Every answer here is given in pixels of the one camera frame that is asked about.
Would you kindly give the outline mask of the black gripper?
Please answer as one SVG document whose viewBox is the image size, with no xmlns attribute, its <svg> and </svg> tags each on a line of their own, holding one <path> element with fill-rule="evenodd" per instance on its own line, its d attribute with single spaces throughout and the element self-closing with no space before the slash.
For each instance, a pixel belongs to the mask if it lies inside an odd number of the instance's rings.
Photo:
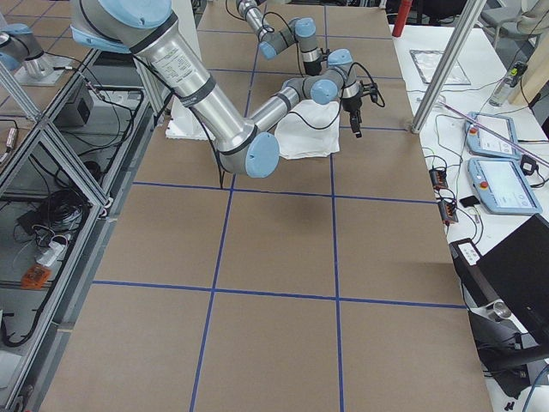
<svg viewBox="0 0 549 412">
<path fill-rule="evenodd" d="M 349 124 L 357 138 L 362 137 L 359 110 L 362 107 L 362 98 L 366 96 L 370 97 L 372 103 L 378 103 L 379 92 L 375 82 L 364 84 L 362 81 L 356 81 L 353 85 L 346 87 L 341 96 L 343 110 L 349 112 Z"/>
</svg>

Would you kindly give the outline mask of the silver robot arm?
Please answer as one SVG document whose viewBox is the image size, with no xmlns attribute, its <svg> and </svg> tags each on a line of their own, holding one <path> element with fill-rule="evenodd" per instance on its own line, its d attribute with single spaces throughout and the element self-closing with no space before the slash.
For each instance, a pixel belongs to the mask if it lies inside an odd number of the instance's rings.
<svg viewBox="0 0 549 412">
<path fill-rule="evenodd" d="M 318 76 L 322 70 L 323 50 L 317 41 L 317 26 L 310 17 L 297 17 L 289 22 L 282 19 L 284 27 L 276 30 L 259 9 L 260 1 L 236 1 L 239 16 L 253 29 L 258 47 L 265 59 L 271 60 L 289 47 L 297 46 L 305 74 Z"/>
<path fill-rule="evenodd" d="M 73 1 L 71 31 L 76 43 L 129 53 L 156 76 L 202 124 L 219 172 L 266 178 L 277 167 L 280 147 L 270 129 L 302 100 L 326 105 L 339 100 L 355 136 L 361 135 L 362 99 L 384 100 L 374 81 L 358 80 L 358 63 L 347 49 L 324 51 L 311 18 L 293 18 L 275 30 L 257 1 L 238 1 L 238 16 L 253 29 L 258 49 L 272 59 L 299 49 L 306 77 L 292 78 L 256 110 L 242 116 L 179 32 L 169 1 Z"/>
</svg>

